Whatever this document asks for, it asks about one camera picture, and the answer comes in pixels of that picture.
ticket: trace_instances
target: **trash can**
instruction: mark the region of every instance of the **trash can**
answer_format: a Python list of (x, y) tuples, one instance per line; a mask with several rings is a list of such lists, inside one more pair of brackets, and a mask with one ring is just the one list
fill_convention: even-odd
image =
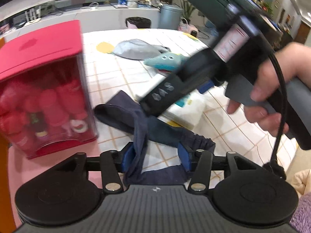
[(151, 20), (144, 17), (128, 17), (125, 25), (129, 29), (145, 29), (151, 27)]
[(177, 30), (183, 9), (171, 4), (164, 4), (160, 9), (159, 29)]

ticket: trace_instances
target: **clear plastic box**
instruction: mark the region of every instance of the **clear plastic box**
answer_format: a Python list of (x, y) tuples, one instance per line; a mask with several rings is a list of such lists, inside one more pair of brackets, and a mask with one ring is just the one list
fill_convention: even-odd
[(78, 20), (0, 49), (0, 132), (28, 158), (96, 140)]

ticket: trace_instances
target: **white bag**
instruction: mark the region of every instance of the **white bag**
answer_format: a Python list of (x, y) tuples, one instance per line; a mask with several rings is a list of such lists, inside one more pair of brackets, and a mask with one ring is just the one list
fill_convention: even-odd
[[(142, 89), (141, 92), (135, 95), (135, 99), (138, 101), (142, 99), (164, 79), (165, 76), (161, 74), (155, 75), (149, 81), (148, 85), (144, 89)], [(198, 90), (194, 90), (188, 96), (184, 97), (178, 102), (184, 103), (180, 104), (180, 106), (176, 103), (172, 104), (162, 114), (162, 116), (189, 130), (192, 130), (200, 121), (206, 104), (205, 98), (202, 94), (198, 92)]]

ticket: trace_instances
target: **door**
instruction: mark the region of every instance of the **door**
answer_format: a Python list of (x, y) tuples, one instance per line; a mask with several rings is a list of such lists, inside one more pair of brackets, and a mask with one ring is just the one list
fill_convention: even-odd
[(297, 35), (294, 39), (295, 42), (304, 44), (307, 40), (307, 37), (309, 35), (310, 32), (310, 26), (308, 26), (307, 24), (305, 24), (304, 22), (301, 22), (300, 27), (298, 29)]
[(282, 12), (281, 12), (280, 18), (279, 18), (279, 24), (282, 24), (282, 22), (283, 22), (284, 13), (285, 13), (285, 9), (282, 9)]

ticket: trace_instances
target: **blue plush toy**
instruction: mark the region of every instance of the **blue plush toy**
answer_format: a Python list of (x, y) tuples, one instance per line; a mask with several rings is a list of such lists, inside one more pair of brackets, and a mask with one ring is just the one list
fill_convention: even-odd
[(188, 57), (184, 55), (166, 52), (155, 58), (144, 60), (144, 64), (159, 70), (173, 71), (187, 59)]

